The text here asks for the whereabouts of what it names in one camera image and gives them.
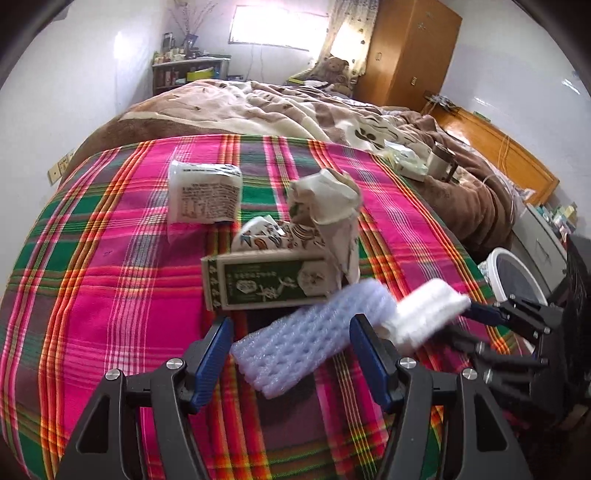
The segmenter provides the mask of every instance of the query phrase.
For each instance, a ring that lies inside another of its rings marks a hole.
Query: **curtain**
[[[335,0],[319,62],[335,56],[349,62],[352,83],[365,73],[379,0]]]

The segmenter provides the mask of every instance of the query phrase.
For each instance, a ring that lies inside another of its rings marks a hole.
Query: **beige comforter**
[[[439,133],[432,117],[402,109],[351,105],[309,87],[204,80],[132,106],[95,131],[70,169],[103,150],[157,138],[236,133],[311,138],[380,155],[384,141],[427,158],[435,141],[457,154],[460,184],[427,177],[413,182],[426,202],[474,256],[508,243],[511,197],[481,158]]]

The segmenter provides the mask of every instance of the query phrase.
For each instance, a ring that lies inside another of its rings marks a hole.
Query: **wooden wardrobe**
[[[439,93],[462,18],[438,0],[381,0],[354,98],[421,111]]]

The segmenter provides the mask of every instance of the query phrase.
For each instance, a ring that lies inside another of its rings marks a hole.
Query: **wall socket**
[[[55,182],[57,182],[63,176],[64,173],[66,173],[68,164],[74,156],[74,153],[76,153],[76,149],[68,152],[61,159],[59,159],[55,165],[53,165],[49,170],[47,170],[47,177],[49,178],[49,182],[52,185]]]
[[[57,162],[57,166],[60,169],[60,176],[66,173],[66,169],[68,168],[68,163],[70,163],[70,158],[68,155],[65,155],[61,158],[60,161]]]
[[[61,178],[60,167],[57,163],[47,170],[47,177],[52,185]]]

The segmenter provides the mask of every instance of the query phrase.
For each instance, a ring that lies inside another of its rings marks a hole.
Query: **teddy bear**
[[[312,72],[309,80],[319,80],[333,85],[332,91],[351,96],[353,93],[349,87],[349,62],[337,57],[329,57],[321,62]]]

